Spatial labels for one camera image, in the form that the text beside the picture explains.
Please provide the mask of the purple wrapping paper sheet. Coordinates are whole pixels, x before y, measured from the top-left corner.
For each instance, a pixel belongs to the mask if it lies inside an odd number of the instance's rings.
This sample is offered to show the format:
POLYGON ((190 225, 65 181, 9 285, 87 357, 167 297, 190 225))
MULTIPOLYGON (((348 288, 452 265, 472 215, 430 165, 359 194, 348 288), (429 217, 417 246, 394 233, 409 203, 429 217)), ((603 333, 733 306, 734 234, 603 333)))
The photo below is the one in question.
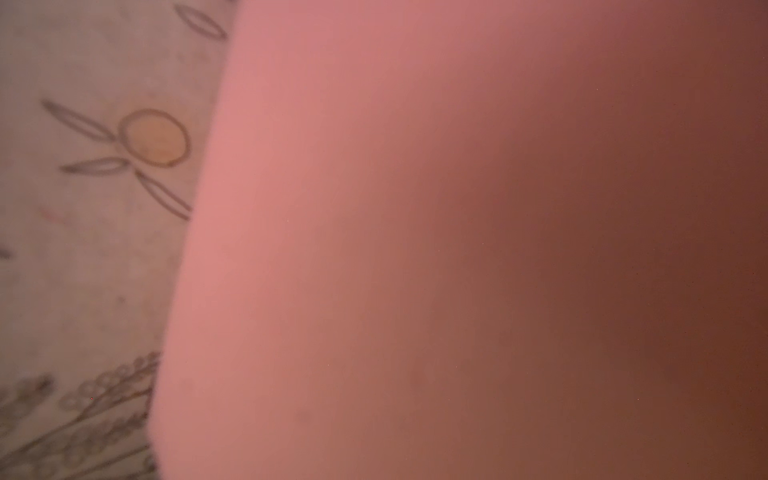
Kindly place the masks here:
POLYGON ((763 479, 763 1, 242 1, 164 479, 763 479))

